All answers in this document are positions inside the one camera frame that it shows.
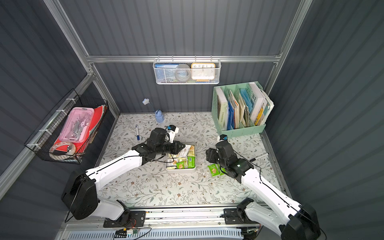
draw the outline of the floral tablecloth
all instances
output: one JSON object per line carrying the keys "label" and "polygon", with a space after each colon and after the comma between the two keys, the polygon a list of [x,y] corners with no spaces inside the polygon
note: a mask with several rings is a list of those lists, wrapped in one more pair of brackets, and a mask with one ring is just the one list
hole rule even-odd
{"label": "floral tablecloth", "polygon": [[[165,121],[159,124],[154,114],[120,115],[100,164],[144,142],[154,128],[173,124],[180,129],[175,140],[195,143],[196,172],[168,174],[165,163],[149,162],[114,179],[98,195],[119,199],[128,207],[239,203],[246,197],[262,201],[235,179],[226,175],[211,177],[207,167],[211,163],[205,160],[205,150],[214,148],[217,139],[211,113],[167,113],[164,117]],[[136,137],[135,125],[139,126],[140,141]],[[235,151],[248,159],[265,153],[259,134],[234,137],[229,142]],[[262,167],[262,175],[279,189],[268,158],[258,159],[255,163]]]}

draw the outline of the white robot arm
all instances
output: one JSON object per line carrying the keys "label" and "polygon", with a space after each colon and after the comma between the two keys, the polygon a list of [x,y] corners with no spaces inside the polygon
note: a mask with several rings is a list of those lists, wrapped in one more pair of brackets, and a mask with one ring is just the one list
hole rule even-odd
{"label": "white robot arm", "polygon": [[97,191],[121,174],[155,160],[156,154],[178,154],[185,148],[185,144],[173,141],[175,130],[178,132],[178,128],[173,125],[168,126],[167,130],[155,128],[144,143],[132,147],[122,156],[88,169],[85,173],[74,171],[61,195],[62,201],[78,220],[99,216],[115,220],[119,225],[126,225],[130,220],[129,209],[121,202],[97,196]]}
{"label": "white robot arm", "polygon": [[237,215],[244,223],[258,222],[284,240],[315,240],[320,236],[316,211],[310,205],[301,205],[270,184],[255,166],[246,159],[239,159],[227,136],[218,138],[216,149],[206,151],[207,161],[219,164],[223,173],[250,188],[273,210],[259,206],[246,198],[237,205]]}

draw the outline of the tape roll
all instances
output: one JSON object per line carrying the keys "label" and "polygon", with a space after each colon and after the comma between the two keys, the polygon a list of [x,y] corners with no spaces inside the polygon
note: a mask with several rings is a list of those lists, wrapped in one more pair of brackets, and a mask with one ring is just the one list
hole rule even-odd
{"label": "tape roll", "polygon": [[[68,152],[66,152],[63,155],[56,155],[53,154],[53,151],[55,151],[58,147],[61,146],[70,146],[70,149]],[[58,142],[49,149],[49,156],[54,159],[54,160],[67,160],[67,159],[72,159],[72,157],[69,157],[68,155],[74,155],[76,153],[76,146],[71,143],[71,142]]]}

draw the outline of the pen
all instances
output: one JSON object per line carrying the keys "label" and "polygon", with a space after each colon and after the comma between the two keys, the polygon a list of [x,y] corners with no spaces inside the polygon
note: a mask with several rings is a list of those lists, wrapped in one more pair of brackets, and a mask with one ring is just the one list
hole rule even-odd
{"label": "pen", "polygon": [[139,126],[138,125],[136,125],[136,135],[137,135],[137,140],[140,141]]}

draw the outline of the blue water bottle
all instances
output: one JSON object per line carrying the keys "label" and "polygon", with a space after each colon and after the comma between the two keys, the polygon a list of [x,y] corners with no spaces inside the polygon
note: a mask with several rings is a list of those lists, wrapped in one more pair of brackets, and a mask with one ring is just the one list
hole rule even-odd
{"label": "blue water bottle", "polygon": [[164,116],[163,116],[163,113],[161,112],[161,110],[157,110],[155,112],[155,117],[156,117],[156,121],[158,123],[162,123],[164,121]]}

